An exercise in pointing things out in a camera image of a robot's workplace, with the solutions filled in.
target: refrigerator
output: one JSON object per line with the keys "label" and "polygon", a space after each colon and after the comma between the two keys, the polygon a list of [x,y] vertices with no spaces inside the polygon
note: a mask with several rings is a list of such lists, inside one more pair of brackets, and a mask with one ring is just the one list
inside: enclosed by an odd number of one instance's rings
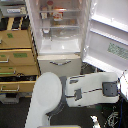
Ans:
{"label": "refrigerator", "polygon": [[78,75],[81,60],[118,77],[128,69],[127,0],[26,0],[26,5],[41,73]]}
{"label": "refrigerator", "polygon": [[80,74],[89,0],[26,0],[41,74]]}

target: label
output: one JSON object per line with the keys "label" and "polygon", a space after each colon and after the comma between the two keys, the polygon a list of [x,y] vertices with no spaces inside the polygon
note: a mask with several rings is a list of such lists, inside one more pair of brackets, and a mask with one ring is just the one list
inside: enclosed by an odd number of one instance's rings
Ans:
{"label": "label", "polygon": [[25,58],[27,57],[27,53],[13,53],[15,58]]}
{"label": "label", "polygon": [[128,50],[121,48],[115,44],[112,43],[109,44],[108,52],[111,52],[123,59],[128,60]]}
{"label": "label", "polygon": [[26,9],[25,9],[25,7],[21,7],[21,9],[20,9],[20,14],[26,14]]}
{"label": "label", "polygon": [[1,57],[6,57],[5,55],[0,55]]}
{"label": "label", "polygon": [[20,13],[20,9],[7,9],[8,13]]}
{"label": "label", "polygon": [[8,69],[13,69],[12,67],[8,68]]}
{"label": "label", "polygon": [[13,38],[12,33],[7,33],[8,38]]}

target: open refrigerator door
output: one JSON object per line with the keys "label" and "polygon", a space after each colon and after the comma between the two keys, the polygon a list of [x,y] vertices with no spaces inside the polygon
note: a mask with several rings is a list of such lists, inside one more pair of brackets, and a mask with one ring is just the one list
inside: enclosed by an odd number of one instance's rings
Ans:
{"label": "open refrigerator door", "polygon": [[83,62],[115,72],[119,89],[128,99],[128,1],[93,0],[83,51]]}

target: white robot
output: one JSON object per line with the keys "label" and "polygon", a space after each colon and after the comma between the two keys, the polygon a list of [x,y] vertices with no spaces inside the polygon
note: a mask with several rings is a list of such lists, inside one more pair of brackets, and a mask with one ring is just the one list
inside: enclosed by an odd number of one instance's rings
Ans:
{"label": "white robot", "polygon": [[25,128],[50,127],[50,117],[69,107],[97,103],[116,103],[119,99],[118,76],[99,72],[74,77],[44,73],[35,83]]}

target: drawer handle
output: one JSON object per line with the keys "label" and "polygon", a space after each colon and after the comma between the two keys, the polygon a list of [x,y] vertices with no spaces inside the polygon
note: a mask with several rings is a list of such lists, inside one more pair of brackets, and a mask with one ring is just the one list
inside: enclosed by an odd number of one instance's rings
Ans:
{"label": "drawer handle", "polygon": [[8,63],[9,59],[5,60],[5,61],[0,61],[0,63]]}
{"label": "drawer handle", "polygon": [[0,72],[0,75],[13,75],[15,73],[16,71],[14,70],[14,72]]}
{"label": "drawer handle", "polygon": [[18,88],[16,90],[3,90],[3,86],[1,87],[1,92],[18,92],[20,89],[19,85]]}
{"label": "drawer handle", "polygon": [[64,62],[64,63],[56,63],[56,62],[50,62],[51,64],[55,64],[55,65],[58,65],[58,66],[62,66],[62,65],[65,65],[65,64],[68,64],[68,63],[70,63],[71,61],[69,60],[69,61],[66,61],[66,62]]}

